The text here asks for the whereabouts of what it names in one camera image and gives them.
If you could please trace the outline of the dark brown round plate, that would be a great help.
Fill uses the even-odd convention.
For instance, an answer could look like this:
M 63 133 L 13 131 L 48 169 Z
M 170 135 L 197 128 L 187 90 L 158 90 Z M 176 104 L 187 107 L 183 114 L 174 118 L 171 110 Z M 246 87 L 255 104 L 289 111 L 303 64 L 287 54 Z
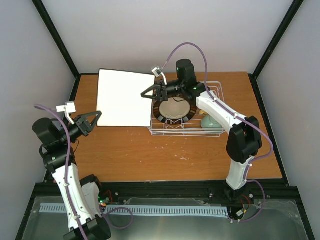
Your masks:
M 197 106 L 182 97 L 172 97 L 168 101 L 156 101 L 152 113 L 155 119 L 167 125 L 189 122 L 197 113 Z

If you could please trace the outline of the light green ceramic bowl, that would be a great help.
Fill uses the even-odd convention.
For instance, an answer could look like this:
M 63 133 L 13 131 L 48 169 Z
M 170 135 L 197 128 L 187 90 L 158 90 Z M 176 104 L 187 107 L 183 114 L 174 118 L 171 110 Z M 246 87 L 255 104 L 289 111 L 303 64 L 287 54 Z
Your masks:
M 201 120 L 200 125 L 201 125 L 202 129 L 210 129 L 210 130 L 221 130 L 221 129 L 223 129 L 222 125 L 210 115 L 206 115 Z

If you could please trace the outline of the yellow ceramic mug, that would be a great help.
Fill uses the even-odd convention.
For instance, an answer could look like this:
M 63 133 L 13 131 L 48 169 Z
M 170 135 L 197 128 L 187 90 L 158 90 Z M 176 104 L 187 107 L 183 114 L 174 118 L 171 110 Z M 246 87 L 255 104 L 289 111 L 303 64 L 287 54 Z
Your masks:
M 199 111 L 199 114 L 200 114 L 200 115 L 207 115 L 207 113 L 206 113 L 204 110 L 200 110 L 200 111 Z

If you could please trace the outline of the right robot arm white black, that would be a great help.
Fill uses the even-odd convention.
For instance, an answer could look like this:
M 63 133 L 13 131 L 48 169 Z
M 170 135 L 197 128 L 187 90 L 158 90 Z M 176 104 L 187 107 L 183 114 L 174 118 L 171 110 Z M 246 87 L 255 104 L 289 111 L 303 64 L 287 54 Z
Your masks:
M 231 163 L 226 183 L 235 191 L 241 189 L 247 183 L 251 162 L 262 147 L 258 119 L 239 114 L 199 82 L 189 59 L 178 60 L 175 65 L 176 80 L 162 79 L 143 91 L 141 97 L 158 102 L 182 97 L 216 120 L 228 134 L 226 151 Z

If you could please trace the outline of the white wire dish rack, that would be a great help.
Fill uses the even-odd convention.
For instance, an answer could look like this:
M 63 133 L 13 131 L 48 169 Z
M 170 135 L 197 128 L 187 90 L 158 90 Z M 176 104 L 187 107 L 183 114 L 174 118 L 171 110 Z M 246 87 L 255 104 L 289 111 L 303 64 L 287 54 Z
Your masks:
M 205 86 L 202 82 L 197 82 L 191 87 L 187 87 L 184 84 L 184 96 L 188 102 L 194 102 L 196 104 L 196 96 L 205 91 Z M 225 130 L 218 129 L 203 129 L 201 127 L 201 120 L 207 115 L 200 115 L 200 109 L 197 107 L 196 115 L 188 122 L 176 125 L 165 124 L 155 119 L 153 115 L 154 103 L 157 99 L 152 99 L 152 111 L 151 111 L 151 123 L 148 128 L 153 136 L 170 136 L 170 137 L 219 137 L 225 132 Z

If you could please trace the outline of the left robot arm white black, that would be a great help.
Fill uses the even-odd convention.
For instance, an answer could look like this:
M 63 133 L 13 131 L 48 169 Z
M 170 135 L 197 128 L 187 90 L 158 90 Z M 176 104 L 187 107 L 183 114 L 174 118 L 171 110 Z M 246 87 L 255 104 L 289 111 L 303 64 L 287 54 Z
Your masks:
M 44 167 L 56 181 L 65 205 L 68 220 L 65 240 L 108 240 L 112 236 L 99 205 L 104 188 L 94 174 L 79 178 L 72 148 L 79 137 L 86 137 L 94 130 L 101 115 L 101 111 L 78 115 L 68 125 L 62 124 L 61 130 L 46 117 L 32 126 L 41 148 L 46 150 L 41 155 Z

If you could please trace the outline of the white square plate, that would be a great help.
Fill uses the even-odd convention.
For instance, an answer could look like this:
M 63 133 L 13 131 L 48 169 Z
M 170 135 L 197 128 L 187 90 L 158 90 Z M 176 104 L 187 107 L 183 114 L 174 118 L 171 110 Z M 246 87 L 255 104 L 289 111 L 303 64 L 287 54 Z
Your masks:
M 100 69 L 98 73 L 97 106 L 102 113 L 99 127 L 149 127 L 152 100 L 141 97 L 151 87 L 151 74 Z

